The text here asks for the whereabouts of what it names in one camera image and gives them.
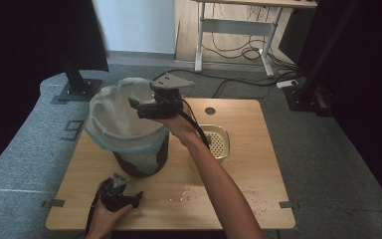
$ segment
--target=person's left hand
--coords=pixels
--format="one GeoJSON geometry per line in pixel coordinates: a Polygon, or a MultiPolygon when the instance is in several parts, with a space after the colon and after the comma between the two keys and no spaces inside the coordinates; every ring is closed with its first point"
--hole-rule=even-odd
{"type": "Polygon", "coordinates": [[[86,236],[86,238],[95,239],[104,237],[112,230],[116,221],[131,209],[132,205],[129,204],[120,208],[116,212],[111,212],[106,209],[106,207],[103,205],[103,203],[101,203],[99,199],[95,205],[95,213],[92,218],[89,234],[86,236]]]}

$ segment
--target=tabletop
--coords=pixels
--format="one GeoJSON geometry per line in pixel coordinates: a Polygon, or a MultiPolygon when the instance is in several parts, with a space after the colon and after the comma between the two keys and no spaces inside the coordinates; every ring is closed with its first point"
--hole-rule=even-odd
{"type": "Polygon", "coordinates": [[[238,4],[238,5],[257,5],[268,7],[288,7],[288,8],[315,8],[315,1],[306,0],[193,0],[203,3],[220,3],[220,4],[238,4]]]}
{"type": "MultiPolygon", "coordinates": [[[[295,224],[287,191],[259,102],[253,100],[187,99],[199,124],[222,126],[229,134],[230,154],[222,162],[252,207],[262,228],[285,229],[295,224]],[[206,114],[210,108],[213,115],[206,114]]],[[[115,230],[222,229],[198,172],[188,163],[189,152],[170,135],[165,166],[146,178],[128,176],[113,153],[101,149],[83,131],[46,226],[55,230],[86,227],[98,185],[114,172],[129,178],[125,195],[143,191],[138,208],[115,230]]]]}

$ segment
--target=person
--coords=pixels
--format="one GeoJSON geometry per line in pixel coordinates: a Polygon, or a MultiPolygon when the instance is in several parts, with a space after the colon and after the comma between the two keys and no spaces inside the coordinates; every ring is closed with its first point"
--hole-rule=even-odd
{"type": "MultiPolygon", "coordinates": [[[[190,115],[188,106],[184,106],[184,112],[190,115]]],[[[156,121],[169,128],[172,134],[177,136],[190,151],[226,236],[229,239],[265,238],[243,193],[201,140],[191,123],[182,116],[172,119],[156,119],[156,121]]],[[[101,202],[98,202],[91,229],[86,238],[102,238],[131,208],[132,206],[128,205],[112,213],[106,210],[101,202]]]]}

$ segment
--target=desk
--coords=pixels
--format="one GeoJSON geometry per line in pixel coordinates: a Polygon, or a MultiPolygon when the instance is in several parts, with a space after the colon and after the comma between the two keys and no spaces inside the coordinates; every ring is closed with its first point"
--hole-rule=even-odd
{"type": "MultiPolygon", "coordinates": [[[[262,228],[285,229],[295,224],[282,175],[260,104],[252,100],[187,99],[200,124],[226,129],[231,151],[222,165],[243,191],[262,228]],[[205,109],[215,113],[207,115],[205,109]]],[[[90,205],[99,183],[116,171],[129,177],[125,195],[144,191],[138,208],[115,230],[222,229],[197,172],[188,165],[188,150],[175,136],[169,139],[168,160],[147,178],[125,174],[111,151],[101,149],[83,131],[67,169],[46,226],[55,230],[86,227],[90,205]]]]}
{"type": "Polygon", "coordinates": [[[198,45],[195,56],[195,71],[202,71],[203,58],[203,33],[224,33],[252,36],[267,36],[267,41],[263,48],[260,49],[261,59],[268,77],[272,78],[275,74],[272,70],[270,59],[268,57],[269,48],[272,44],[273,37],[278,26],[279,18],[282,14],[283,7],[288,8],[315,8],[315,1],[308,2],[306,0],[193,0],[200,2],[202,5],[200,15],[200,26],[198,31],[198,45]],[[221,4],[237,4],[237,5],[252,5],[252,6],[269,6],[278,7],[275,20],[272,23],[267,22],[249,22],[249,21],[232,21],[222,19],[206,19],[204,17],[206,3],[221,3],[221,4]]]}

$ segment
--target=wall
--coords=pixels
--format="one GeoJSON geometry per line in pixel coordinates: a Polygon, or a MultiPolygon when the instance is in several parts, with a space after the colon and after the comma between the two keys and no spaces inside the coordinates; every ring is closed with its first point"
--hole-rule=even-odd
{"type": "Polygon", "coordinates": [[[107,51],[174,54],[174,0],[93,0],[107,51]]]}

